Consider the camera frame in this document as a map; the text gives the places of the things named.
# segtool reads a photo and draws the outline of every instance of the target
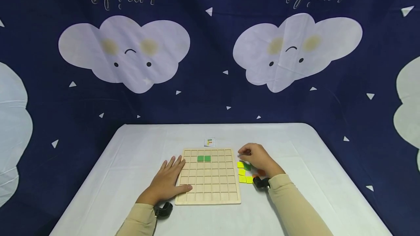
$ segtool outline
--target printed fabric backdrop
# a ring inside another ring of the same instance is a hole
[[[304,122],[420,235],[419,4],[0,0],[0,234],[48,235],[125,123]]]

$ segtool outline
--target navy blue backdrop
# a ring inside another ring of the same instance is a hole
[[[2,235],[47,235],[125,123],[281,122],[313,126],[389,230],[420,235],[419,149],[393,122],[401,106],[397,76],[420,56],[419,13],[414,7],[404,17],[401,8],[420,0],[92,1],[1,0],[0,62],[25,84],[33,122],[17,165],[19,186],[0,208]],[[238,37],[256,24],[280,26],[296,13],[315,22],[351,18],[363,37],[347,56],[280,92],[251,84],[232,55]],[[188,32],[190,48],[170,80],[135,93],[63,59],[58,40],[65,29],[99,28],[116,15],[140,26],[170,20]]]

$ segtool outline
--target wooden grid board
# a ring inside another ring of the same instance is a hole
[[[177,186],[191,184],[177,195],[175,205],[239,204],[241,194],[234,152],[227,148],[185,149]]]

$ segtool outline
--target person's left hand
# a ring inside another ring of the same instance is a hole
[[[164,161],[152,183],[141,193],[136,203],[146,203],[154,206],[160,201],[168,200],[175,195],[192,190],[191,185],[175,186],[176,179],[185,165],[185,160],[181,159],[182,156],[179,156],[175,161],[175,156],[172,156],[169,163]]]

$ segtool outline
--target white triangle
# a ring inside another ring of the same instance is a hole
[[[209,9],[206,10],[207,14],[212,16],[213,15],[213,7],[210,7]]]
[[[372,100],[372,99],[373,99],[373,96],[374,96],[375,94],[373,94],[373,93],[366,93],[366,95],[368,96],[368,98],[369,98],[370,100]]]
[[[414,6],[411,7],[404,7],[401,9],[401,13],[403,17],[406,17],[408,13],[414,8]]]
[[[53,142],[53,143],[51,143],[51,145],[55,148],[55,147],[57,147],[57,144],[58,144],[58,140],[56,140],[55,142]]]

